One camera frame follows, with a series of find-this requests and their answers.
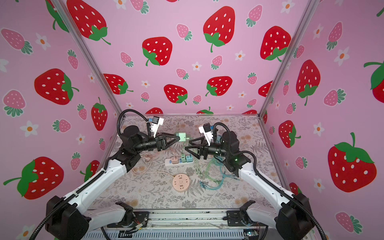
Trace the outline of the blue plug adapter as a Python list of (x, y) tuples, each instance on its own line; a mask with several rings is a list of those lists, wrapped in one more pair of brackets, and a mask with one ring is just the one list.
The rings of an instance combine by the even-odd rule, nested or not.
[(186, 155), (186, 162), (187, 163), (192, 163), (193, 162), (193, 156), (191, 155), (191, 154), (189, 154), (189, 155)]

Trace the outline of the white blue power strip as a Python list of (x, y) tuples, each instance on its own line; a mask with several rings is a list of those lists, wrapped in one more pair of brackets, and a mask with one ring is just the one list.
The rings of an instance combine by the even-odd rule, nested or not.
[(183, 167), (183, 166), (191, 166), (194, 164), (194, 161), (192, 162), (183, 162), (182, 159), (179, 159), (177, 162), (174, 158), (165, 159), (165, 167)]

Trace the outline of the light green plug adapter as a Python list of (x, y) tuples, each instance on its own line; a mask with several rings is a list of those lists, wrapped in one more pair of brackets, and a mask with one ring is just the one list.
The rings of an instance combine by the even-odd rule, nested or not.
[(190, 136), (186, 133), (176, 133), (176, 136), (180, 138), (180, 142), (186, 142), (190, 139)]

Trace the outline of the pink plug adapter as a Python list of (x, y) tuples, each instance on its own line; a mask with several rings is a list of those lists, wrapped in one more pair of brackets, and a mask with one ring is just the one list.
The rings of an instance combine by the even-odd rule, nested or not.
[(172, 157), (170, 160), (170, 163), (175, 165), (179, 163), (179, 158), (178, 157)]

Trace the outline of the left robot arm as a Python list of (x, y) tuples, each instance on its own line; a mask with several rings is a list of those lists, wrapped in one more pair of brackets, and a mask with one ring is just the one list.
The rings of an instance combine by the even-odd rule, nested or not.
[[(147, 132), (137, 126), (121, 130), (121, 120), (126, 113), (135, 113), (146, 122)], [(42, 229), (46, 229), (59, 240), (80, 240), (86, 233), (97, 229), (95, 217), (85, 216), (94, 200), (115, 180), (134, 168), (141, 152), (162, 151), (176, 144), (180, 137), (175, 134), (159, 133), (163, 118), (146, 118), (136, 110), (122, 111), (117, 120), (117, 133), (122, 140), (119, 150), (106, 159), (104, 166), (77, 189), (62, 198), (53, 197), (47, 203), (46, 217), (38, 224), (30, 239), (34, 240)]]

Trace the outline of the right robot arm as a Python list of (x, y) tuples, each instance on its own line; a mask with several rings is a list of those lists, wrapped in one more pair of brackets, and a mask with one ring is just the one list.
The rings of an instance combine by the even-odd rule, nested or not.
[(257, 169), (257, 158), (251, 151), (241, 151), (235, 132), (223, 123), (204, 124), (201, 137), (189, 141), (185, 150), (195, 158), (221, 157), (227, 170), (261, 193), (275, 209), (277, 216), (262, 217), (260, 222), (278, 231), (284, 240), (301, 240), (313, 228), (321, 239), (327, 238), (320, 223), (313, 216), (309, 199), (284, 189)]

